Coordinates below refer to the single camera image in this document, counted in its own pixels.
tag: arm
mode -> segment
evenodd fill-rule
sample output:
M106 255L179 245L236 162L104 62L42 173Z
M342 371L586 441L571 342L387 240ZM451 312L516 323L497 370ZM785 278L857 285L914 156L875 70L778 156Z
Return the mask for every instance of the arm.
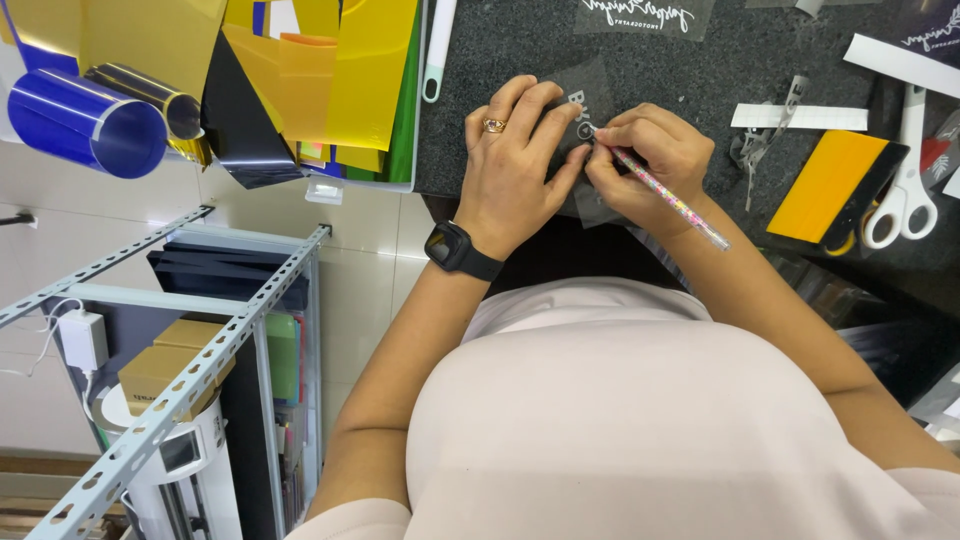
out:
M469 159L455 222L489 257L506 259L538 231L583 166L587 146L570 152L566 165L543 182L564 129L582 109L572 103L557 107L534 133L544 106L561 95L553 83L519 76L467 118ZM485 133L484 117L509 118L506 131ZM308 518L360 499L409 507L405 461L414 404L433 368L460 344L489 286L427 263L340 411Z
M728 252L715 249L646 186L620 177L609 150L594 149L587 167L593 184L663 245L715 321L754 333L793 360L824 394L851 445L880 467L960 473L960 460L906 414L860 356L703 192L712 141L673 113L647 104L612 120L597 140L634 147L654 176L731 242Z

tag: colorful beaded pen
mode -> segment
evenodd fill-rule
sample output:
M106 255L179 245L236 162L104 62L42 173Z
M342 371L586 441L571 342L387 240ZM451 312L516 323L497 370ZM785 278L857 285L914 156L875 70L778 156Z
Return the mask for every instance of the colorful beaded pen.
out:
M589 128L593 135L596 133L597 128L585 122L582 128ZM694 229L700 231L700 234L707 237L707 240L713 243L714 246L720 248L721 251L727 251L731 248L730 241L727 238L724 238L719 231L710 226L709 223L704 221L704 218L697 215L697 212L693 211L689 206L681 201L679 197L673 194L672 191L667 189L663 184L661 184L654 176L647 172L633 156L630 155L627 150L620 148L619 146L610 146L610 151L613 152L613 155L616 156L616 159L620 161L623 166L630 169L631 172L640 179L641 182L646 184L648 187L653 189L660 197L663 198L677 213L683 217Z

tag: power adapter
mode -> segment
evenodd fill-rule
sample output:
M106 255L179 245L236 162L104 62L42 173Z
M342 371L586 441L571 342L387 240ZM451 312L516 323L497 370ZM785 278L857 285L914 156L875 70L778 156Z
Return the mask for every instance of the power adapter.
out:
M57 323L66 365L96 371L107 362L107 330L104 316L71 309Z

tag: woman's left hand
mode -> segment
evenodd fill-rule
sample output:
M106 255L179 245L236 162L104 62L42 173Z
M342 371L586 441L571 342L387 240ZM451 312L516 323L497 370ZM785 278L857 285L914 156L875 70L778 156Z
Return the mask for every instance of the woman's left hand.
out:
M583 168L590 149L586 144L572 150L553 179L543 183L566 127L582 110L579 104L564 103L537 126L543 108L562 95L554 83L537 84L533 75L520 75L467 117L469 158L454 222L488 257L506 260L539 231L560 209ZM484 118L507 126L502 134L488 133Z

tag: watch face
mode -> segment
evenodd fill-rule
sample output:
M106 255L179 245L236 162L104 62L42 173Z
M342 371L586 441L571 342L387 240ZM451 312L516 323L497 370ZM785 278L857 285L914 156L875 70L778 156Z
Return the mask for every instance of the watch face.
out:
M462 238L451 230L446 224L441 223L433 230L426 241L426 253L437 261L441 266L452 262L454 256L460 249Z

